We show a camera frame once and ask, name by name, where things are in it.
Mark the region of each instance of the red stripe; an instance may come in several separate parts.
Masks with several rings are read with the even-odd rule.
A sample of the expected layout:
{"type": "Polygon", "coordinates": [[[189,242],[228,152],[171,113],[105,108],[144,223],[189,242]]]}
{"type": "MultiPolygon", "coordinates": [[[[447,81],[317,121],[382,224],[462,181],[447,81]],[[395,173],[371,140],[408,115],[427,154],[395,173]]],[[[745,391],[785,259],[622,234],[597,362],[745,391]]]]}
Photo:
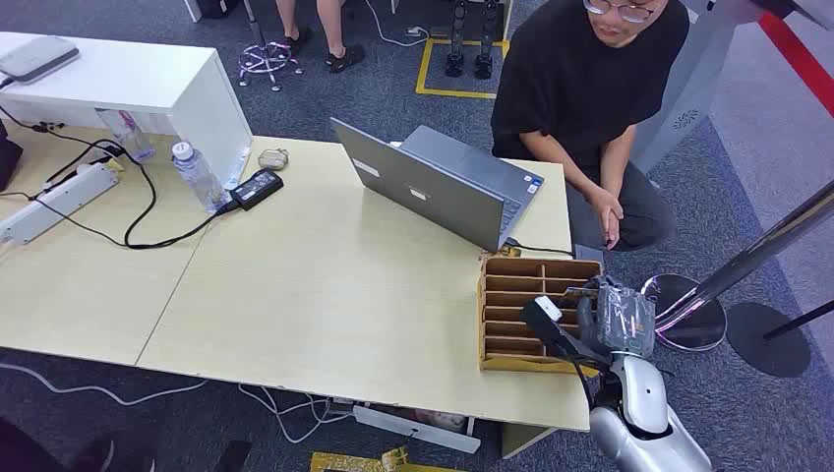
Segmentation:
{"type": "Polygon", "coordinates": [[[782,19],[765,13],[758,23],[805,85],[834,117],[834,79],[782,19]]]}

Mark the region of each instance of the man's hand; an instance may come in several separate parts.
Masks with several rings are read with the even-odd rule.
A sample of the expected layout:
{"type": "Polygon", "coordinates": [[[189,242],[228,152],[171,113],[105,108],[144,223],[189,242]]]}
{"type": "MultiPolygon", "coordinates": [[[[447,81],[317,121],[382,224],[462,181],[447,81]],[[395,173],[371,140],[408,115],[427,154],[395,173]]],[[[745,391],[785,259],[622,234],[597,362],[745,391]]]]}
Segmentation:
{"type": "Polygon", "coordinates": [[[623,207],[620,205],[617,197],[602,187],[595,187],[585,197],[594,208],[594,211],[597,212],[603,234],[606,237],[606,248],[613,248],[617,244],[617,241],[620,240],[620,220],[624,216],[623,207]]]}
{"type": "Polygon", "coordinates": [[[620,219],[613,212],[608,213],[608,233],[605,249],[611,251],[620,242],[620,219]]]}

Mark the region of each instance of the cardboard organizer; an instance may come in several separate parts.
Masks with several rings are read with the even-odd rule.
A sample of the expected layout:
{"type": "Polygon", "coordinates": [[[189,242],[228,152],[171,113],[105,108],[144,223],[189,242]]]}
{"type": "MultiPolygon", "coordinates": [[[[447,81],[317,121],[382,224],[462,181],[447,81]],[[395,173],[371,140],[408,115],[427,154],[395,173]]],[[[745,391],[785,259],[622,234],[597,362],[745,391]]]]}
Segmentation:
{"type": "MultiPolygon", "coordinates": [[[[521,309],[540,295],[561,307],[560,326],[578,337],[575,301],[569,287],[580,288],[601,273],[593,261],[490,257],[481,263],[478,281],[479,365],[484,370],[575,374],[570,362],[557,359],[521,320],[521,309]]],[[[596,371],[583,367],[587,376],[596,371]]]]}

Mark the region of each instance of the silver laptop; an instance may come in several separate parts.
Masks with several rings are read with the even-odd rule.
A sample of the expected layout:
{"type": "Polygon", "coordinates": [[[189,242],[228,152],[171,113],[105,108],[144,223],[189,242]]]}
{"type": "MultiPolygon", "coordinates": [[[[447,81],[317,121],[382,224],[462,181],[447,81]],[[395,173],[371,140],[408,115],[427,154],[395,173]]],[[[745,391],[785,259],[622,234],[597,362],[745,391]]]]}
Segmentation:
{"type": "Polygon", "coordinates": [[[330,123],[369,189],[497,251],[544,179],[421,126],[400,147],[330,123]]]}

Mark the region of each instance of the floor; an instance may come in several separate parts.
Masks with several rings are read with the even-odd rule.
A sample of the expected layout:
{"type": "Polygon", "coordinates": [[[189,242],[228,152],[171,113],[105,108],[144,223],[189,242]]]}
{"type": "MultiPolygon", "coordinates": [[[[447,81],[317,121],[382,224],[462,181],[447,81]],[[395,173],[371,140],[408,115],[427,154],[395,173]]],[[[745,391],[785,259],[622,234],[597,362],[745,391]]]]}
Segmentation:
{"type": "MultiPolygon", "coordinates": [[[[423,2],[429,3],[403,0],[398,15],[392,17],[387,0],[372,1],[383,30],[399,39],[398,31],[407,26],[435,21],[437,5],[418,8],[423,2]]],[[[255,3],[259,10],[271,13],[268,1],[255,3]]],[[[542,2],[516,3],[511,30],[542,2]]],[[[0,29],[216,47],[230,79],[236,82],[236,54],[249,40],[241,8],[225,20],[194,25],[180,1],[134,0],[116,5],[114,0],[16,3],[13,13],[0,19],[0,29]]],[[[336,116],[385,140],[401,139],[418,124],[427,124],[473,146],[491,146],[490,100],[414,93],[422,46],[404,49],[382,42],[367,6],[353,0],[349,7],[353,19],[345,22],[345,35],[366,46],[366,62],[340,76],[328,74],[322,64],[324,40],[314,21],[312,2],[300,4],[300,18],[316,30],[315,40],[301,57],[305,74],[282,77],[284,91],[280,93],[257,82],[248,88],[236,87],[256,134],[333,141],[327,117],[336,116]]],[[[271,33],[278,31],[275,20],[264,25],[271,33]]],[[[792,26],[803,29],[803,39],[831,67],[831,53],[824,47],[830,44],[830,36],[817,35],[807,25],[792,26]]],[[[661,272],[704,277],[832,176],[830,116],[820,114],[818,105],[808,99],[802,84],[755,28],[745,28],[734,42],[710,119],[650,173],[676,210],[676,236],[650,250],[612,254],[606,259],[609,273],[632,286],[661,272]]],[[[731,307],[741,301],[758,301],[797,316],[820,300],[830,299],[832,258],[823,244],[826,232],[820,227],[808,235],[723,295],[722,303],[731,307]],[[816,235],[820,239],[812,240],[816,235]]],[[[825,337],[825,328],[817,328],[813,336],[821,349],[815,344],[811,367],[795,380],[760,374],[727,343],[700,355],[656,350],[654,362],[675,374],[667,380],[670,403],[717,467],[834,470],[830,448],[834,405],[828,393],[834,381],[824,357],[834,343],[825,337]]],[[[59,386],[99,384],[126,398],[194,382],[13,350],[0,350],[0,362],[37,369],[59,386]]],[[[134,443],[148,443],[157,450],[162,471],[211,470],[233,440],[253,443],[246,470],[259,472],[307,470],[310,454],[316,450],[373,457],[405,443],[403,437],[347,420],[323,426],[305,442],[290,445],[280,437],[274,418],[228,383],[209,383],[193,392],[126,408],[98,393],[56,395],[17,373],[0,372],[0,379],[0,416],[20,425],[62,460],[69,460],[83,443],[107,431],[122,431],[134,443]]],[[[280,398],[285,405],[300,401],[287,392],[280,398]]],[[[309,416],[309,412],[299,412],[289,418],[287,427],[298,436],[311,426],[309,416]]],[[[516,458],[500,461],[499,425],[479,421],[475,433],[483,443],[472,455],[416,441],[408,442],[408,447],[415,462],[461,470],[614,470],[586,434],[558,432],[516,458]]]]}

